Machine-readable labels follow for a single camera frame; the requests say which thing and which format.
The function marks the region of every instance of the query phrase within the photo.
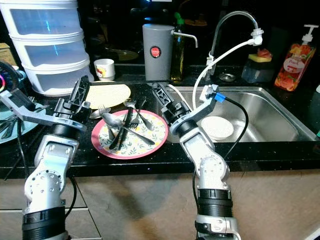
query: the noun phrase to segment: plate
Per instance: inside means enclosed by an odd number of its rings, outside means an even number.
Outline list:
[[[122,104],[130,94],[130,88],[124,84],[90,86],[86,101],[90,102],[91,109],[98,109],[102,105],[111,108]]]
[[[128,110],[118,111],[115,112],[114,115],[118,116],[120,119],[124,119],[127,112]],[[154,130],[150,131],[147,129],[142,120],[139,118],[139,125],[136,129],[134,129],[134,131],[151,139],[155,142],[155,145],[148,145],[140,138],[128,132],[125,140],[122,143],[123,146],[121,149],[118,150],[117,146],[111,150],[109,149],[109,146],[112,141],[109,140],[108,128],[105,121],[101,120],[93,128],[91,134],[91,141],[95,149],[105,156],[122,160],[142,158],[158,150],[167,139],[169,132],[168,125],[162,117],[153,112],[141,110],[140,113],[152,123]],[[132,114],[132,119],[134,119],[136,115],[137,113],[134,112]],[[112,129],[112,131],[115,136],[119,132],[115,129]]]
[[[107,49],[118,54],[119,61],[131,61],[139,57],[138,53],[130,50]]]
[[[201,127],[211,139],[224,140],[234,133],[234,126],[220,116],[207,116],[201,121]]]
[[[37,103],[35,105],[35,108],[38,108],[41,106],[42,106],[41,104]],[[42,115],[45,115],[46,109],[42,109],[39,113]],[[12,114],[14,114],[14,113],[12,111],[10,111],[6,106],[2,106],[0,109],[0,120],[6,119],[7,117],[11,116]],[[22,135],[31,131],[32,129],[34,129],[38,125],[38,123],[33,123],[33,122],[29,122],[29,121],[23,121],[23,123],[24,123],[24,130],[21,132]],[[1,139],[2,135],[5,134],[5,131],[6,130],[4,130],[3,132],[0,132],[0,144],[9,142],[9,141],[17,138],[17,123],[15,123],[15,125],[13,127],[13,132],[12,132],[11,137]]]

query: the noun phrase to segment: dark background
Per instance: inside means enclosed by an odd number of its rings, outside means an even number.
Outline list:
[[[106,50],[108,48],[131,50],[139,54],[135,60],[122,62],[115,56],[115,61],[118,63],[143,64],[142,25],[146,23],[175,25],[174,13],[179,11],[183,19],[197,20],[201,17],[207,22],[207,26],[204,27],[185,25],[185,33],[197,36],[199,48],[194,47],[193,40],[186,39],[184,64],[205,65],[219,19],[229,12],[242,10],[254,15],[259,27],[264,30],[263,44],[259,48],[267,48],[273,54],[277,72],[290,45],[294,42],[301,43],[302,36],[307,33],[308,28],[305,28],[304,24],[320,24],[320,10],[310,0],[299,3],[283,0],[173,0],[172,3],[146,0],[78,0],[78,5],[86,50],[91,62],[99,58],[113,58],[113,53]],[[107,37],[101,26],[107,30]],[[222,25],[215,56],[248,40],[252,30],[251,21],[244,16],[233,16],[228,19]],[[320,29],[315,29],[313,45],[319,45],[319,35]],[[19,62],[2,16],[0,42],[10,45],[15,59]],[[248,54],[256,53],[257,48],[242,47],[220,61],[218,65],[243,66]],[[312,86],[319,82],[319,77],[315,77],[319,64],[320,56],[317,50],[304,77],[308,76]]]

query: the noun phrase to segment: speckled granite countertop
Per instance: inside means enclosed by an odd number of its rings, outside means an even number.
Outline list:
[[[143,67],[128,66],[117,73],[116,81],[126,81],[131,89],[131,96],[147,96],[148,103],[145,109],[155,109],[156,100],[151,88],[147,84],[135,84],[144,80]],[[182,86],[192,86],[200,68],[193,68]],[[237,78],[231,83],[215,80],[219,86],[260,86],[275,97],[284,107],[294,114],[310,130],[317,134],[320,129],[320,94],[310,87],[299,86],[295,92],[285,92],[270,84],[248,84],[243,79]],[[42,104],[50,104],[52,108],[57,98],[37,96]],[[113,112],[123,110],[123,106],[112,108]],[[91,131],[99,120],[90,120],[87,123],[87,132],[80,139],[80,145],[68,171],[70,176],[108,176],[108,175],[135,175],[135,174],[161,174],[161,173],[190,173],[193,164],[189,161],[178,143],[165,143],[156,152],[137,159],[117,160],[108,158],[93,147]],[[33,139],[40,127],[22,137],[25,146]],[[34,169],[33,157],[38,149],[42,136],[40,135],[28,151],[28,165]],[[232,143],[215,143],[216,151],[224,155]],[[0,178],[4,178],[17,159],[17,141],[12,140],[0,145]],[[272,171],[272,170],[297,170],[320,168],[320,139],[319,141],[292,141],[292,142],[240,142],[226,159],[231,171]],[[24,168],[20,164],[10,175],[10,178],[23,178]]]

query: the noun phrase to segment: floral pattern plate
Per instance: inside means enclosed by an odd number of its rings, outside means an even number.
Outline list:
[[[124,119],[128,110],[118,111],[113,113],[120,119]],[[139,125],[133,131],[155,142],[155,145],[148,145],[140,138],[128,132],[125,140],[122,143],[121,149],[118,146],[114,149],[109,149],[111,140],[109,140],[108,128],[104,120],[99,121],[92,130],[91,141],[95,149],[105,156],[113,159],[137,159],[149,155],[158,150],[166,141],[168,136],[168,125],[165,120],[153,112],[141,110],[140,112],[146,119],[148,119],[154,126],[154,130],[150,131],[139,118]],[[137,113],[134,111],[132,119],[136,117]],[[114,135],[118,134],[117,129],[112,129]]]

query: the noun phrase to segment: black cable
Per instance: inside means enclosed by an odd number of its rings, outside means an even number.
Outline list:
[[[22,149],[22,144],[21,144],[21,119],[18,118],[17,119],[17,127],[16,127],[16,132],[17,132],[17,141],[18,141],[18,147],[20,150],[20,154],[22,157],[22,161],[23,161],[23,167],[24,167],[24,178],[27,179],[29,176],[29,168],[27,166],[27,162],[26,162],[26,158],[25,158],[25,154],[24,154],[24,150]]]
[[[247,130],[247,127],[248,127],[248,124],[249,124],[249,116],[248,116],[248,113],[246,111],[246,109],[238,102],[236,101],[233,101],[232,99],[228,98],[228,97],[225,97],[225,100],[227,100],[229,103],[232,103],[234,105],[236,105],[237,107],[239,107],[243,113],[244,113],[244,116],[245,116],[245,124],[244,124],[244,128],[240,134],[240,136],[237,138],[237,140],[234,142],[234,144],[232,145],[232,147],[229,149],[229,151],[226,153],[226,155],[224,155],[224,159],[226,159],[228,157],[228,155],[231,153],[231,151],[234,149],[234,147],[238,144],[238,142],[241,140],[241,138],[243,137],[243,135],[245,134],[246,130]]]
[[[36,140],[38,140],[40,134],[45,130],[46,126],[42,126],[42,128],[36,133],[36,135],[32,138],[31,142],[29,143],[29,145],[26,147],[26,152],[29,152],[30,148],[32,147],[32,145],[35,143]],[[12,171],[14,169],[16,169],[18,163],[20,162],[20,160],[22,159],[21,155],[18,157],[18,159],[15,161],[14,165],[11,167],[10,171],[6,174],[6,176],[4,177],[4,180],[6,181],[9,177],[9,175],[12,173]]]
[[[72,203],[70,205],[69,210],[65,214],[65,218],[67,218],[68,215],[71,213],[71,210],[74,208],[75,203],[76,203],[76,198],[77,198],[77,185],[76,185],[75,178],[73,176],[70,176],[69,179],[70,179],[72,186],[73,186],[73,199],[72,199]]]
[[[193,175],[192,175],[192,190],[193,190],[193,196],[194,201],[196,204],[196,211],[199,212],[199,204],[198,204],[198,197],[196,193],[196,166],[194,166]]]

